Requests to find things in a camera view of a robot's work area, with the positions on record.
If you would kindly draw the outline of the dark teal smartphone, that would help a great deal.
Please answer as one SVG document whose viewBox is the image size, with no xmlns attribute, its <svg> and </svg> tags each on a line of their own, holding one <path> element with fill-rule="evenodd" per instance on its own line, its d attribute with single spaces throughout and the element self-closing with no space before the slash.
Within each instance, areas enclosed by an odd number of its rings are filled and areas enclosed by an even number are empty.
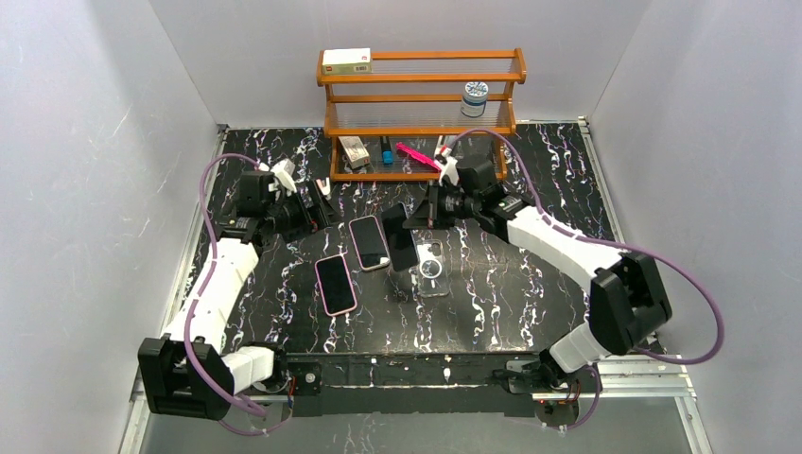
<svg viewBox="0 0 802 454">
<path fill-rule="evenodd" d="M 406 220 L 407 213 L 403 203 L 392 205 L 380 215 L 392 269 L 396 272 L 408 270 L 419 264 L 413 235 L 403 226 Z"/>
</svg>

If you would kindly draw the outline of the clear magsafe phone case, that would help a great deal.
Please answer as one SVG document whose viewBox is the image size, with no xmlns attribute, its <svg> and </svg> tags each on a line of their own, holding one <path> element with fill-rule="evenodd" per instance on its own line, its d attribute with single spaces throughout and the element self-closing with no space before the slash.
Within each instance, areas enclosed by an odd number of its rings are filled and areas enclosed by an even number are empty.
<svg viewBox="0 0 802 454">
<path fill-rule="evenodd" d="M 422 298 L 445 297 L 450 293 L 450 278 L 445 250 L 440 240 L 425 240 L 416 246 L 419 263 L 415 284 Z"/>
</svg>

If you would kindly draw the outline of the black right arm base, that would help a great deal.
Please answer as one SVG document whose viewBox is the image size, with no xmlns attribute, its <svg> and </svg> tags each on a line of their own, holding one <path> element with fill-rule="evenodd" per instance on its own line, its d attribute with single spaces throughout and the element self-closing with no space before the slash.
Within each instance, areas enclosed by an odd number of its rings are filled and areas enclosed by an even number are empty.
<svg viewBox="0 0 802 454">
<path fill-rule="evenodd" d="M 510 360 L 488 378 L 505 392 L 528 395 L 535 404 L 535 417 L 544 428 L 568 431 L 584 424 L 601 400 L 601 374 L 595 365 L 564 373 L 555 363 Z"/>
</svg>

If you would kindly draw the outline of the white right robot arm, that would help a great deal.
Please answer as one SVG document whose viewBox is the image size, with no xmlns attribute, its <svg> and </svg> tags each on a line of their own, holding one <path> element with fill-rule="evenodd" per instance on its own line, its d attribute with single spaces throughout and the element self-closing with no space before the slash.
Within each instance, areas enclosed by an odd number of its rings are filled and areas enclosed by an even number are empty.
<svg viewBox="0 0 802 454">
<path fill-rule="evenodd" d="M 587 365 L 632 351 L 671 319 L 655 260 L 625 252 L 551 219 L 535 200 L 505 189 L 488 162 L 442 158 L 440 179 L 403 222 L 406 230 L 444 230 L 473 219 L 501 240 L 534 253 L 571 278 L 589 298 L 587 321 L 539 354 L 541 375 L 563 379 Z"/>
</svg>

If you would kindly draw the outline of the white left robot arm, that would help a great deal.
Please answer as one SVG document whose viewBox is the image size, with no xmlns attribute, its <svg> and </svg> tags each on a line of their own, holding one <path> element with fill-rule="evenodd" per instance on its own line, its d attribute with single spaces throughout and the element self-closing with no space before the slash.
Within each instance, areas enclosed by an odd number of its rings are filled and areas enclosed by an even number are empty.
<svg viewBox="0 0 802 454">
<path fill-rule="evenodd" d="M 290 243 L 339 221 L 330 179 L 298 185 L 284 170 L 242 174 L 235 198 L 211 221 L 210 248 L 186 303 L 157 338 L 138 350 L 151 412 L 219 421 L 251 405 L 240 394 L 283 381 L 282 349 L 256 342 L 223 354 L 223 336 L 241 290 L 275 238 Z"/>
</svg>

